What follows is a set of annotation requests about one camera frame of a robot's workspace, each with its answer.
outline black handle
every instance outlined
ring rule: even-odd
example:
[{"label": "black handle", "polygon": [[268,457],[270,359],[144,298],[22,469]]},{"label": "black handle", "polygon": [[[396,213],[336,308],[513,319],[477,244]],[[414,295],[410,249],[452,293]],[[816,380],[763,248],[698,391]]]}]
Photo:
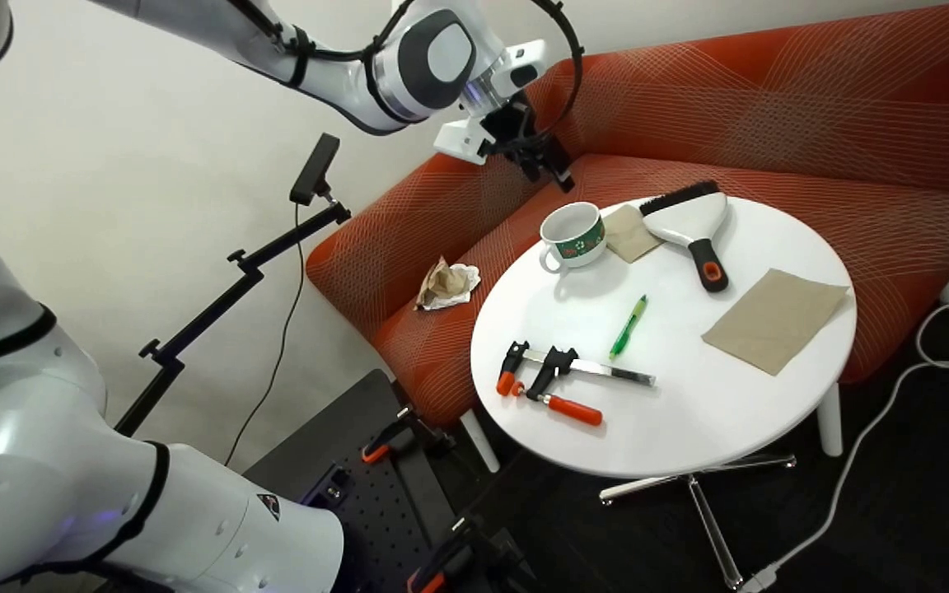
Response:
[{"label": "black handle", "polygon": [[558,375],[568,375],[569,365],[573,365],[573,359],[576,359],[576,350],[568,350],[568,353],[563,353],[563,350],[551,346],[546,357],[542,357],[542,363],[541,363],[541,373],[536,373],[535,384],[527,388],[527,399],[542,403],[546,384],[551,384]]},{"label": "black handle", "polygon": [[694,256],[694,265],[698,265],[698,279],[708,293],[719,293],[727,285],[727,274],[726,274],[726,263],[719,263],[715,249],[712,249],[712,239],[700,238],[694,244],[688,244],[692,256]]}]

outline floor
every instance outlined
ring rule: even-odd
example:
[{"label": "floor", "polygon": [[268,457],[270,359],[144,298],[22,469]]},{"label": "floor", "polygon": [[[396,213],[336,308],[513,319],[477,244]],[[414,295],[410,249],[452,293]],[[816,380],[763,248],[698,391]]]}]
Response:
[{"label": "floor", "polygon": [[[927,346],[949,357],[949,314],[927,331]],[[899,353],[871,384],[842,391],[848,452],[908,363],[916,350]],[[502,479],[485,479],[463,449],[431,462],[462,513],[486,533],[510,533],[536,588],[727,588],[683,482],[602,508],[597,491],[607,482],[558,470],[505,433],[495,442],[507,457]],[[700,479],[745,577],[823,522],[848,462],[819,453],[814,420],[775,449],[797,452],[797,469]],[[775,588],[949,593],[949,369],[904,383],[849,469],[829,529],[784,562]]]}]

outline metal stand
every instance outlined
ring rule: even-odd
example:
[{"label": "metal stand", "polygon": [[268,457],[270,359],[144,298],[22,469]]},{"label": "metal stand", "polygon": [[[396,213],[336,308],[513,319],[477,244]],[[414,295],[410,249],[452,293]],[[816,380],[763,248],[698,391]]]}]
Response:
[{"label": "metal stand", "polygon": [[324,182],[336,148],[338,148],[336,136],[320,136],[313,155],[305,157],[305,169],[291,188],[291,200],[309,204],[317,195],[324,195],[328,207],[317,212],[309,222],[291,226],[287,234],[279,234],[275,239],[262,244],[252,254],[234,249],[228,259],[240,265],[240,279],[234,279],[234,285],[228,285],[217,298],[211,298],[211,306],[200,308],[187,327],[182,327],[169,341],[150,339],[141,350],[141,359],[150,357],[150,363],[157,363],[157,373],[133,403],[133,409],[124,409],[124,415],[115,420],[117,433],[136,433],[141,428],[141,420],[150,415],[150,409],[182,375],[183,363],[176,357],[262,279],[262,269],[259,269],[262,263],[302,244],[309,234],[324,230],[326,223],[348,222],[348,212],[328,196],[328,185]]},{"label": "metal stand", "polygon": [[[698,475],[722,475],[722,470],[751,470],[751,469],[797,469],[797,453],[751,453],[751,457],[740,457],[733,463],[719,463],[719,469],[704,469]],[[733,562],[733,552],[727,547],[727,537],[726,529],[719,528],[715,513],[712,513],[712,504],[700,491],[700,482],[698,475],[685,475],[685,491],[698,511],[698,521],[700,521],[700,529],[708,537],[708,547],[712,547],[712,556],[719,562],[719,572],[726,581],[727,588],[740,588],[745,577]],[[614,504],[615,498],[627,498],[627,493],[635,493],[635,491],[645,491],[645,486],[656,486],[656,483],[665,483],[671,479],[640,479],[640,482],[627,482],[627,483],[615,483],[615,486],[602,486],[599,491],[599,504]]]}]

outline crumpled paper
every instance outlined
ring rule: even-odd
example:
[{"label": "crumpled paper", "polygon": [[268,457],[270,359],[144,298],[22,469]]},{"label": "crumpled paper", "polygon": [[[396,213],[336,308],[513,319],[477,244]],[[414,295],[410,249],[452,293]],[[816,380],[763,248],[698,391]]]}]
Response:
[{"label": "crumpled paper", "polygon": [[447,306],[470,304],[470,293],[477,283],[482,283],[477,265],[446,263],[446,256],[438,256],[438,263],[417,283],[414,306],[447,308]]}]

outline white wall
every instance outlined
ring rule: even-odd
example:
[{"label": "white wall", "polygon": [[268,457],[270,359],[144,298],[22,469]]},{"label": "white wall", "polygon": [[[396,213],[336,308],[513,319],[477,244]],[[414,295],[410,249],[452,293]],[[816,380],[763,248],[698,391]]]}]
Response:
[{"label": "white wall", "polygon": [[[921,3],[942,0],[569,0],[568,13],[597,54]],[[363,45],[387,13],[386,0],[272,7],[338,50]],[[485,7],[507,41],[559,41],[530,3]],[[287,230],[287,188],[320,133],[343,139],[328,182],[348,207],[431,152],[434,124],[368,139],[313,99],[93,3],[16,0],[12,10],[16,45],[0,61],[0,254],[99,359],[111,420],[153,373],[138,346],[172,336],[237,279],[231,249]],[[297,256],[268,265],[270,279],[187,350],[187,373],[141,433],[228,452],[262,391],[297,269]],[[237,469],[375,363],[305,290]]]}]

